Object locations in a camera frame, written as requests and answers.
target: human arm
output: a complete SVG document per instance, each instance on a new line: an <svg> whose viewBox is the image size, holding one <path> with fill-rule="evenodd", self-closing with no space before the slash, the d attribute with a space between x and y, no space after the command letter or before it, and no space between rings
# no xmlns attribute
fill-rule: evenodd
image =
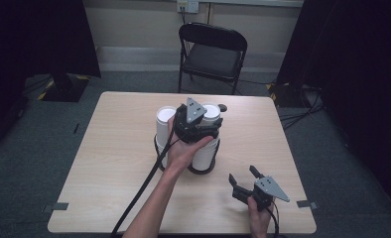
<svg viewBox="0 0 391 238"><path fill-rule="evenodd" d="M269 210L273 212L273 205L269 206ZM267 229L270 224L271 215L264 209L258 211L257 202L252 196L248 197L248 213L249 225L252 238L267 238Z"/></svg>
<svg viewBox="0 0 391 238"><path fill-rule="evenodd" d="M173 127L173 121L173 118L168 121L170 133ZM191 164L195 153L207 145L212 139L212 137L205 137L189 145L183 141L177 141L178 137L174 134L171 141L172 143L177 141L177 143L168 152L168 164L149 198L123 234L123 238L158 236L175 183L181 173Z"/></svg>

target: wall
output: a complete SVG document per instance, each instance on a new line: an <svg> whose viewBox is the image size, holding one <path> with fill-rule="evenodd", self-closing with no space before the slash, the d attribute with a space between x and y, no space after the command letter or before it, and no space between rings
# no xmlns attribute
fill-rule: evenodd
<svg viewBox="0 0 391 238"><path fill-rule="evenodd" d="M176 1L83 2L93 40L99 47L180 47L178 29L183 20L177 13ZM248 53L284 53L300 9L200 2L199 13L186 14L186 20L210 22L239 31L247 38Z"/></svg>

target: baseboard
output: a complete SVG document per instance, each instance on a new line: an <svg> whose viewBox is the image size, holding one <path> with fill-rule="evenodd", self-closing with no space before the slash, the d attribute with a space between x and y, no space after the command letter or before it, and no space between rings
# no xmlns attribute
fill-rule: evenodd
<svg viewBox="0 0 391 238"><path fill-rule="evenodd" d="M97 47L101 71L179 70L180 49ZM278 72L285 53L247 53L242 71Z"/></svg>

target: electrical outlet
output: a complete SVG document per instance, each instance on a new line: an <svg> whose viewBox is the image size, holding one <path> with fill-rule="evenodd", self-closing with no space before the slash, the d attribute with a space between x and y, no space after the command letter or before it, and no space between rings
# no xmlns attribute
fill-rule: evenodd
<svg viewBox="0 0 391 238"><path fill-rule="evenodd" d="M198 2L197 1L177 1L177 12L186 12L186 13L198 13Z"/></svg>
<svg viewBox="0 0 391 238"><path fill-rule="evenodd" d="M189 1L177 1L177 12L188 12Z"/></svg>

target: white cup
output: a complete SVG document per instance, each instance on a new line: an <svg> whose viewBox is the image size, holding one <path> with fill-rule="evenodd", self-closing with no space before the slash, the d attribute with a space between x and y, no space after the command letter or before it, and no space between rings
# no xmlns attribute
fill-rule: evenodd
<svg viewBox="0 0 391 238"><path fill-rule="evenodd" d="M202 107L204 107L207 112L204 113L200 126L209 126L212 125L217 119L220 118L220 108L214 103L203 103ZM206 171L211 165L211 161L213 160L214 153L216 151L217 142L219 137L210 141L206 146L199 149L193 158L192 167L197 171Z"/></svg>
<svg viewBox="0 0 391 238"><path fill-rule="evenodd" d="M157 146L158 146L158 151L159 151L159 155L162 154L162 152L164 151L165 147L162 147L161 145L159 145L158 142L156 142ZM163 168L166 168L167 167L167 163L168 163L168 153L165 155L165 157L162 159L162 167Z"/></svg>
<svg viewBox="0 0 391 238"><path fill-rule="evenodd" d="M165 148L168 142L168 120L175 115L177 108L172 106L161 107L156 113L156 139L160 146Z"/></svg>
<svg viewBox="0 0 391 238"><path fill-rule="evenodd" d="M202 104L202 107L204 107L207 111L204 113L204 116L199 123L200 126L210 126L220 118L220 108L216 104L206 102Z"/></svg>

